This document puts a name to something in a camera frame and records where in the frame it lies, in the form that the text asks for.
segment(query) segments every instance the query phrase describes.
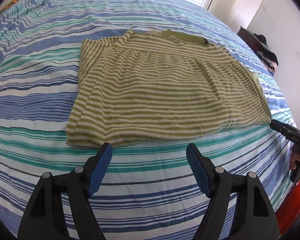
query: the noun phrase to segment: folded shirt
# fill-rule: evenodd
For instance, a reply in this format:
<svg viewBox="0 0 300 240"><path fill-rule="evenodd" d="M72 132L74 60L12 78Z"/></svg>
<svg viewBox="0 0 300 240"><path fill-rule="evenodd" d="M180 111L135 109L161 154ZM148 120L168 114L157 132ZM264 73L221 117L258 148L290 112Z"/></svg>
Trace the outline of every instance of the folded shirt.
<svg viewBox="0 0 300 240"><path fill-rule="evenodd" d="M224 47L171 30L85 39L67 143L190 139L270 122L257 75Z"/></svg>

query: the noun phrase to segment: bed sheet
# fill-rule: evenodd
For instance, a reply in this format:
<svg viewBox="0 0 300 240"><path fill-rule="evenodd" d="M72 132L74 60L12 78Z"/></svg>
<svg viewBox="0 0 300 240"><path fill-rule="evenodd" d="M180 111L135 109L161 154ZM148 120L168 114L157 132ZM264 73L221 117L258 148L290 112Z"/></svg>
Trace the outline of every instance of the bed sheet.
<svg viewBox="0 0 300 240"><path fill-rule="evenodd" d="M171 29L225 46L258 73L272 117L294 124L257 56L197 5L183 0L20 0L0 16L0 218L14 235L41 174L69 172L96 153L66 144L82 40L123 35L128 29ZM209 200L186 160L190 142L231 173L256 172L275 210L291 188L290 143L268 125L116 148L100 190L90 199L107 239L192 238ZM70 235L78 238L67 195L62 200ZM229 233L235 200L232 195L220 238Z"/></svg>

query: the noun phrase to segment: blue gripper pad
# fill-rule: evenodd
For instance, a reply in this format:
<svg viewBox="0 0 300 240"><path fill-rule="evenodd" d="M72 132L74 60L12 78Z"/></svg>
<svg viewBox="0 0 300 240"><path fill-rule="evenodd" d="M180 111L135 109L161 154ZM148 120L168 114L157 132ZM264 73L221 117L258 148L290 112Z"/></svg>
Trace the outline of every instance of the blue gripper pad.
<svg viewBox="0 0 300 240"><path fill-rule="evenodd" d="M195 152L190 147L190 145L187 146L186 157L190 165L190 168L192 170L192 173L194 175L194 178L198 183L200 191L204 193L206 196L209 196L211 190L209 187L208 175L205 172L200 160L198 159L198 157L196 156Z"/></svg>
<svg viewBox="0 0 300 240"><path fill-rule="evenodd" d="M111 159L112 147L111 144L109 144L90 175L90 186L87 189L87 195L89 198L99 190Z"/></svg>

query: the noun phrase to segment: pile of clothes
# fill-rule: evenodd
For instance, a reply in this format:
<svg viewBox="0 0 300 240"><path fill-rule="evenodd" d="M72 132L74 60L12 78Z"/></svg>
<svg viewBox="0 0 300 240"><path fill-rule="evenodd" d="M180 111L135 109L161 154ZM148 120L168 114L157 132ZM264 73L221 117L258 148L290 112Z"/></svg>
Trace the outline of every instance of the pile of clothes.
<svg viewBox="0 0 300 240"><path fill-rule="evenodd" d="M273 76L278 68L278 59L277 56L272 53L267 45L266 37L263 35L257 35L254 33L254 36L262 43L263 48L260 51L257 51L257 56L261 59L262 63L265 65L266 69Z"/></svg>

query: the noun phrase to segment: metal pin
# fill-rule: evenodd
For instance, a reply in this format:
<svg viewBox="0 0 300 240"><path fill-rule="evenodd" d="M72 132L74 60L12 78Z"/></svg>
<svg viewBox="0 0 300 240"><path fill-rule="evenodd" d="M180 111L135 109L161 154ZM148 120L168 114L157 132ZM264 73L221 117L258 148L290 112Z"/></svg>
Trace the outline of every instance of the metal pin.
<svg viewBox="0 0 300 240"><path fill-rule="evenodd" d="M74 169L74 171L75 171L76 173L83 172L83 167L78 166L78 167L76 167L76 168Z"/></svg>
<svg viewBox="0 0 300 240"><path fill-rule="evenodd" d="M257 176L253 171L250 171L248 175L250 178L255 178Z"/></svg>
<svg viewBox="0 0 300 240"><path fill-rule="evenodd" d="M50 172L46 171L44 174L42 174L42 177L45 179L50 177Z"/></svg>
<svg viewBox="0 0 300 240"><path fill-rule="evenodd" d="M224 171L225 171L224 168L222 168L222 167L216 167L216 172L223 173Z"/></svg>

